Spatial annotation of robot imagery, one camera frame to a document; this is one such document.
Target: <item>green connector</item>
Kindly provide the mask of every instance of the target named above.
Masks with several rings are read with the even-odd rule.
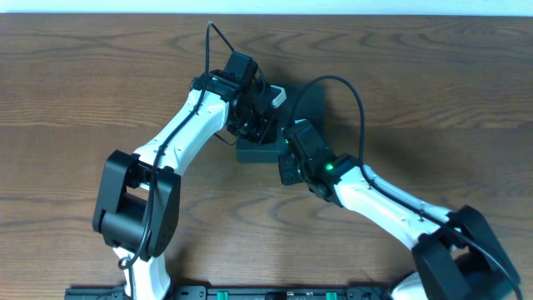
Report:
[[[229,298],[228,292],[217,292],[217,300],[227,300]]]
[[[326,300],[336,300],[336,292],[327,292]]]

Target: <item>wooden table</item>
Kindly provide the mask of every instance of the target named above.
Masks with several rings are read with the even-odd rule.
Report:
[[[91,226],[102,167],[180,109],[203,72],[208,20],[270,82],[354,83],[366,162],[417,197],[483,212],[533,297],[533,19],[4,14],[1,299],[123,280]],[[212,68],[228,54],[213,34]],[[338,83],[326,95],[328,139],[355,154],[355,101]],[[391,283],[413,270],[378,226],[216,139],[183,177],[166,258],[173,278],[212,285]]]

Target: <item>white wall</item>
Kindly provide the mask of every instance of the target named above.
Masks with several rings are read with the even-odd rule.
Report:
[[[0,0],[0,12],[533,16],[533,0]]]

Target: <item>black mount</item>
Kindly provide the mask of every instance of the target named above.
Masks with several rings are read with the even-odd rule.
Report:
[[[334,186],[344,173],[359,165],[357,158],[335,155],[307,119],[286,129],[283,136],[290,150],[279,156],[281,183],[285,186],[306,183],[311,193],[342,208]]]
[[[276,140],[269,144],[256,144],[244,139],[237,140],[236,153],[237,160],[241,163],[277,163],[278,157],[288,152],[288,144],[283,137],[283,130],[289,123],[289,115],[294,106],[297,95],[304,88],[302,84],[275,84],[284,88],[286,93],[285,102],[274,112],[274,118],[278,120],[276,126]],[[324,120],[326,118],[324,87],[315,85],[306,92],[302,105],[296,107],[295,116],[299,118],[306,116],[311,120],[316,130],[324,135]]]
[[[132,253],[138,250],[147,218],[147,201],[127,189],[148,184],[151,171],[152,166],[139,161],[137,155],[116,150],[107,159],[92,218],[92,228],[102,234],[106,245]],[[161,255],[176,231],[181,180],[171,167],[157,170],[151,235],[140,255],[143,261]]]
[[[474,208],[465,206],[448,215],[448,222],[487,250],[518,284],[520,277],[485,218]],[[429,299],[504,299],[512,291],[504,273],[474,248],[453,259],[450,245],[466,245],[441,228],[420,238],[412,253],[416,268]]]
[[[249,56],[234,51],[224,70],[210,71],[206,90],[221,95],[230,103],[227,131],[253,144],[276,141],[278,118],[271,106],[279,94],[270,84],[256,80],[257,63]],[[205,76],[194,78],[191,89],[201,90]]]
[[[123,287],[68,288],[65,300],[127,300]],[[383,286],[254,288],[176,286],[165,300],[390,300]]]

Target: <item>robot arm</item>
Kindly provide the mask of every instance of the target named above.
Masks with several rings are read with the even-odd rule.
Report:
[[[152,170],[157,170],[152,207],[152,224],[146,248],[126,269],[126,294],[133,285],[135,299],[161,300],[171,285],[165,269],[164,250],[177,227],[181,176],[207,139],[225,126],[238,138],[252,143],[276,140],[276,109],[285,101],[281,87],[255,82],[257,64],[233,52],[224,70],[211,71],[192,82],[192,89],[179,113],[144,146],[133,154],[116,150],[106,161],[98,192],[92,226],[101,233],[106,245],[120,258],[132,258],[139,250],[147,223],[147,201],[132,195],[133,188],[150,188]],[[188,117],[198,104],[197,113]],[[162,152],[157,166],[155,157],[163,141],[188,119]]]
[[[412,251],[418,273],[391,291],[393,299],[502,299],[511,291],[506,275],[484,253],[470,248],[454,260],[450,252],[467,244],[448,228],[490,249],[511,279],[520,281],[491,227],[474,208],[452,212],[413,197],[357,158],[336,156],[307,120],[296,122],[284,136],[290,148],[279,158],[284,185],[306,183],[319,198],[364,215]]]

